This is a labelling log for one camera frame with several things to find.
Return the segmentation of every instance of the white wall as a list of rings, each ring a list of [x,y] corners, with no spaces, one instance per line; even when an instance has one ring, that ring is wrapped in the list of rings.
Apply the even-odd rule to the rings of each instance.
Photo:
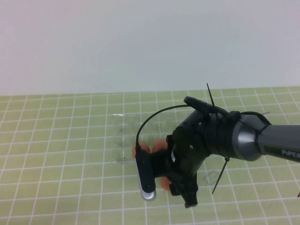
[[[0,0],[0,95],[300,85],[299,0]]]

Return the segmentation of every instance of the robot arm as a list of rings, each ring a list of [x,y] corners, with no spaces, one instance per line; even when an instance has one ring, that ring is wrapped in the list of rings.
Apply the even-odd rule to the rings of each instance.
[[[166,137],[166,150],[147,154],[137,136],[135,161],[145,200],[156,197],[154,179],[166,176],[171,194],[181,195],[186,208],[196,206],[197,171],[211,154],[246,161],[271,155],[300,162],[300,126],[272,125],[259,113],[227,112],[192,97],[184,102],[195,110]]]

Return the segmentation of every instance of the clear plastic object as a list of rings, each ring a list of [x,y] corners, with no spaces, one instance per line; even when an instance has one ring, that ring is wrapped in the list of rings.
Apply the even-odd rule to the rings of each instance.
[[[162,112],[145,125],[139,137],[140,142],[146,143],[151,149],[156,140],[172,134],[177,125],[190,113],[190,110]],[[151,114],[110,115],[110,123],[106,127],[106,162],[125,163],[133,161],[131,150],[135,144],[136,133]]]

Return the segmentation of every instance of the black cable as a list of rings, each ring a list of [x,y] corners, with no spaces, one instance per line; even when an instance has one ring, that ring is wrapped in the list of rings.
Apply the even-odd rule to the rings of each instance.
[[[241,112],[241,114],[244,114],[244,115],[255,115],[258,118],[260,118],[265,124],[272,125],[270,123],[270,121],[268,121],[267,118],[265,118],[262,114],[260,114],[258,112]]]
[[[145,122],[141,125],[141,127],[139,128],[139,130],[137,131],[137,134],[136,134],[136,141],[135,141],[136,152],[138,152],[141,149],[140,144],[139,144],[140,132],[149,120],[151,120],[153,117],[155,117],[157,114],[159,114],[163,111],[167,111],[167,110],[175,109],[175,108],[182,108],[182,107],[188,107],[188,105],[174,105],[174,106],[171,106],[171,107],[168,107],[168,108],[165,108],[165,109],[161,109],[161,110],[157,111],[156,113],[152,114],[148,119],[146,119]]]

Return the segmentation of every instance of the table surface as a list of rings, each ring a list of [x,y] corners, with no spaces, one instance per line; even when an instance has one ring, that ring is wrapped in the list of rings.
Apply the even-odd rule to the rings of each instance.
[[[273,124],[300,124],[300,87],[212,90],[228,111],[270,112]],[[0,97],[0,224],[299,224],[300,165],[207,158],[198,171],[198,206],[185,209],[157,182],[145,202],[131,156],[142,121],[206,90]],[[163,112],[144,128],[151,146],[192,111]]]

